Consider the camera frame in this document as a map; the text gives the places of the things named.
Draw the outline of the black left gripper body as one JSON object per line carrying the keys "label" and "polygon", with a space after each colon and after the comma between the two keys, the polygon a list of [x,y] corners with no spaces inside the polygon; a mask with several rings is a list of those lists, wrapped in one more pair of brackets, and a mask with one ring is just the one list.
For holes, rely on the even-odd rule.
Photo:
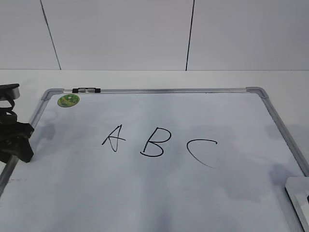
{"label": "black left gripper body", "polygon": [[0,141],[17,136],[22,136],[29,140],[33,132],[34,128],[29,123],[17,121],[17,115],[13,111],[0,112]]}

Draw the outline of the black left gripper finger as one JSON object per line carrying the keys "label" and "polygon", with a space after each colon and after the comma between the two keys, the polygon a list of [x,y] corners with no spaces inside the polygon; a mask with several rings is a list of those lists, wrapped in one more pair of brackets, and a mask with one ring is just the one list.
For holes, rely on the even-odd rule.
{"label": "black left gripper finger", "polygon": [[3,163],[7,163],[12,156],[16,156],[23,162],[28,163],[33,155],[28,138],[17,136],[0,142],[0,161]]}

